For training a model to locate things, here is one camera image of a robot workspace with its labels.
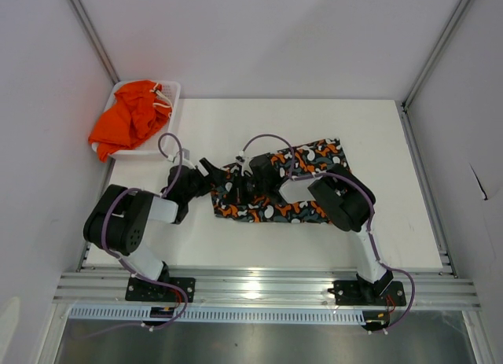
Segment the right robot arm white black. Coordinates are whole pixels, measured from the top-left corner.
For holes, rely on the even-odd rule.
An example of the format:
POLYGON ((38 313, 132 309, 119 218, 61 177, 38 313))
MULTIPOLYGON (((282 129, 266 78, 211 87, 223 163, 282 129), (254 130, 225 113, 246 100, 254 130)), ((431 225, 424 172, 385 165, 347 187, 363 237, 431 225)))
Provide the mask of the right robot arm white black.
POLYGON ((387 295, 393 281, 392 270, 383 264, 372 233, 376 198, 370 189, 342 164, 310 175, 280 175, 266 155, 253 158, 250 169, 235 176, 229 199, 239 205, 267 197, 274 206, 313 201, 339 230, 352 232, 357 255, 356 296, 351 302, 374 304, 387 295))

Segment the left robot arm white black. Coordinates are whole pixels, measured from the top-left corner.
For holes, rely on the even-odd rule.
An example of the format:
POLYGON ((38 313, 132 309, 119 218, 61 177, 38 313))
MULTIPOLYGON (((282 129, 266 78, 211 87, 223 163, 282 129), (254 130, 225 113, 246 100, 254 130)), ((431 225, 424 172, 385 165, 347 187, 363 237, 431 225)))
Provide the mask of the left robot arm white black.
POLYGON ((111 184, 88 216, 83 238, 143 280, 143 292, 151 300, 164 300, 171 290, 169 269, 142 242, 147 223, 181 223, 192 199, 208 194, 225 180, 226 172, 203 158, 196 164, 179 160, 159 194, 111 184))

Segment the camouflage orange black shorts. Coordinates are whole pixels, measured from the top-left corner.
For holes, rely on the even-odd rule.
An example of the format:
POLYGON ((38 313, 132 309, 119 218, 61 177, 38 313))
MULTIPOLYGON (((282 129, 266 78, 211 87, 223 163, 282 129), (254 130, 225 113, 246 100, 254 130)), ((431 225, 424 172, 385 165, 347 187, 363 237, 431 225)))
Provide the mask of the camouflage orange black shorts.
POLYGON ((308 186, 336 164, 350 169, 338 138, 254 157, 241 152, 211 185, 213 212, 238 222, 328 223, 308 186))

